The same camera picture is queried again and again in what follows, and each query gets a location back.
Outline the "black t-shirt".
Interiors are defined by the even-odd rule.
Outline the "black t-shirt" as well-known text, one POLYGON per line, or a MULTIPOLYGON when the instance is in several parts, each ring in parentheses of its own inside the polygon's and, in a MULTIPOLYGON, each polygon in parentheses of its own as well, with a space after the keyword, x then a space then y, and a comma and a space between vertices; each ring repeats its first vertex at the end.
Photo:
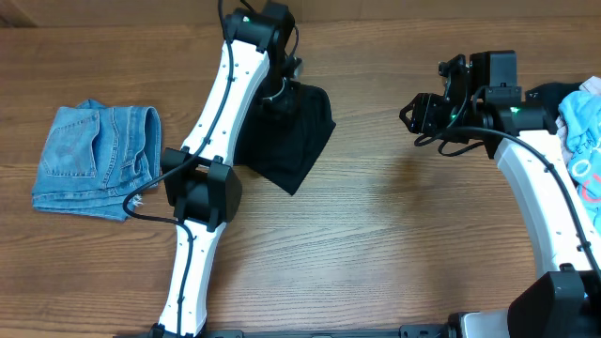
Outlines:
POLYGON ((290 117, 278 119, 269 115, 265 106, 251 106, 234 156, 234 164, 248 166, 291 195, 311 171, 336 127, 324 89, 298 82, 292 88, 298 98, 290 117))

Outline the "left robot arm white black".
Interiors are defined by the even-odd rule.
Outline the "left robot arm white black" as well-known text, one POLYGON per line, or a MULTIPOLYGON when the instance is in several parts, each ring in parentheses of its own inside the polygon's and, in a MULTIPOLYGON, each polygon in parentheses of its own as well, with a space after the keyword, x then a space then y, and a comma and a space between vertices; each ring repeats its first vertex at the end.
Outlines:
POLYGON ((259 12, 238 8, 221 21, 221 67, 203 112, 181 148, 168 148, 161 158, 177 249, 153 337, 198 337, 207 324, 217 243, 242 195, 234 157, 247 114, 289 122, 298 113, 300 91, 293 79, 300 60, 285 50, 298 29, 288 6, 268 2, 259 12))

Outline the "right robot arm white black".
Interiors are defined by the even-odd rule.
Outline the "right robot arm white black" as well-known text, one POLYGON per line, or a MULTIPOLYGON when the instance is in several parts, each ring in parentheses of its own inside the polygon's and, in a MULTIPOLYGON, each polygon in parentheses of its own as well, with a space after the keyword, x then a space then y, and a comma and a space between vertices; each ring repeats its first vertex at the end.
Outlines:
POLYGON ((563 163, 561 140, 543 103, 524 100, 516 53, 459 54, 438 65, 444 92, 418 94, 400 113, 414 144, 486 150, 508 181, 532 243, 536 280, 508 308, 450 315, 402 336, 597 337, 600 237, 563 163))

